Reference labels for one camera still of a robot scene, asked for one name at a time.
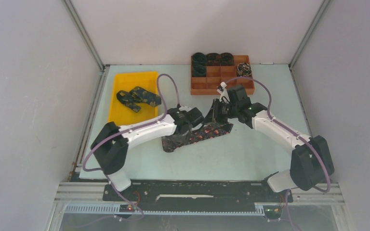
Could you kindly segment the dark floral red-dotted tie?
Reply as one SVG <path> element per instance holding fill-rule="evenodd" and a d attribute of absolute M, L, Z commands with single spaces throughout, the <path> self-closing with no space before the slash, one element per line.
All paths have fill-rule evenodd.
<path fill-rule="evenodd" d="M 172 134 L 162 137 L 162 149 L 167 153 L 172 153 L 177 148 L 229 134 L 232 128 L 233 124 L 229 122 L 226 124 L 213 123 L 212 109 L 210 109 L 202 124 L 191 131 L 185 134 Z"/>

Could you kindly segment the white-patterned tie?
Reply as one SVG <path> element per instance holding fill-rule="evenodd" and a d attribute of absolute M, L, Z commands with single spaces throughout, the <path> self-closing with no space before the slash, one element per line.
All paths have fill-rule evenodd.
<path fill-rule="evenodd" d="M 237 77 L 252 77 L 251 65 L 241 62 L 236 66 Z"/>

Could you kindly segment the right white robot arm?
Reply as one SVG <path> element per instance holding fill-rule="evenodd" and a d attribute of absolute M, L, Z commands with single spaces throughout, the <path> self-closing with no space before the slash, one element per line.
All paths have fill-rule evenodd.
<path fill-rule="evenodd" d="M 212 122 L 225 123 L 236 118 L 281 145 L 291 157 L 289 169 L 264 179 L 261 195 L 265 200 L 274 201 L 281 191 L 291 188 L 308 191 L 323 181 L 328 184 L 326 191 L 330 190 L 330 175 L 335 169 L 325 138 L 301 134 L 276 119 L 268 107 L 252 103 L 242 85 L 227 88 L 222 82 L 217 91 L 220 97 L 212 103 Z"/>

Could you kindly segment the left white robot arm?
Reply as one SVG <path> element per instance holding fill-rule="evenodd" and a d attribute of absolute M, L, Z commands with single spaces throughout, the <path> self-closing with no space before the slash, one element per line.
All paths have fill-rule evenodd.
<path fill-rule="evenodd" d="M 176 107 L 137 124 L 119 127 L 109 122 L 92 143 L 89 156 L 95 157 L 99 170 L 114 185 L 114 194 L 125 201 L 133 194 L 131 180 L 123 169 L 128 151 L 142 143 L 166 136 L 184 140 L 203 120 L 202 112 L 196 107 Z"/>

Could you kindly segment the orange compartment tray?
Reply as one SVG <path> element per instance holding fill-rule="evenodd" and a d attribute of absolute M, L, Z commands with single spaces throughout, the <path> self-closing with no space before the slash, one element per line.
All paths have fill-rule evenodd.
<path fill-rule="evenodd" d="M 228 87 L 240 84 L 249 95 L 252 95 L 255 91 L 254 82 L 252 77 L 237 77 L 236 66 L 241 62 L 250 64 L 250 58 L 248 55 L 233 55 L 234 66 L 206 66 L 207 74 L 206 77 L 192 77 L 191 72 L 191 83 L 190 93 L 191 95 L 215 95 L 217 94 L 217 87 L 221 82 L 225 82 Z"/>

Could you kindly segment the rolled dark gold-patterned tie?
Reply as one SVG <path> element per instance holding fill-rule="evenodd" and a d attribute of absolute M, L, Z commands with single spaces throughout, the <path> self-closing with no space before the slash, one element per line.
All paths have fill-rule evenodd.
<path fill-rule="evenodd" d="M 221 66 L 234 66 L 234 56 L 231 53 L 224 52 L 220 54 Z"/>

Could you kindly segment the dark gold-patterned folded tie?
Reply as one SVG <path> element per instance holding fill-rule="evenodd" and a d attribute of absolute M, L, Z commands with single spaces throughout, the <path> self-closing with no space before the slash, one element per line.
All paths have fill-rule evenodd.
<path fill-rule="evenodd" d="M 141 110 L 141 106 L 139 106 L 140 103 L 147 104 L 151 107 L 157 107 L 162 104 L 162 99 L 159 95 L 139 86 L 134 87 L 130 91 L 118 91 L 116 98 L 122 105 L 135 113 Z"/>

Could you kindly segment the rolled dark red-patterned tie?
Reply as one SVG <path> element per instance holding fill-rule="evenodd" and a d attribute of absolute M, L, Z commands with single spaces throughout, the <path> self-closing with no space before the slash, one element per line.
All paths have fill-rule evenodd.
<path fill-rule="evenodd" d="M 208 53 L 206 54 L 206 66 L 220 66 L 221 65 L 221 55 L 218 53 Z"/>

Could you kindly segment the yellow plastic bin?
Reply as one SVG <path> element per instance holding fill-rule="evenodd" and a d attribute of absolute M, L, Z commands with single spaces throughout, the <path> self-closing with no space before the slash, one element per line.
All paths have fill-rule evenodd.
<path fill-rule="evenodd" d="M 107 121 L 121 126 L 155 118 L 158 115 L 157 106 L 135 103 L 128 97 L 132 96 L 130 91 L 136 87 L 157 94 L 157 77 L 158 72 L 156 71 L 116 74 L 112 85 Z"/>

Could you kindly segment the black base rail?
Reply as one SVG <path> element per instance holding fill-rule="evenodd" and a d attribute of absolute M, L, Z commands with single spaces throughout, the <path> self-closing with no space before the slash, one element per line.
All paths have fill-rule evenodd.
<path fill-rule="evenodd" d="M 254 213 L 259 205 L 283 207 L 293 198 L 261 181 L 133 180 L 120 193 L 107 184 L 103 201 L 121 202 L 122 212 L 133 212 L 136 204 L 149 213 Z"/>

